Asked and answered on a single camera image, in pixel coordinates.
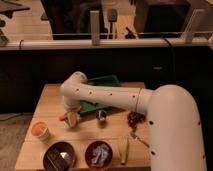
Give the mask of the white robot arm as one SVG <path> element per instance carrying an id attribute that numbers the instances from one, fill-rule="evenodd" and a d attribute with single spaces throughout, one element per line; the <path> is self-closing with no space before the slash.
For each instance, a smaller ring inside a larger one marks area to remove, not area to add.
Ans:
<path id="1" fill-rule="evenodd" d="M 94 86 L 82 72 L 60 87 L 65 109 L 82 100 L 144 114 L 149 124 L 151 171 L 207 171 L 202 124 L 193 96 L 177 85 L 155 90 Z"/>

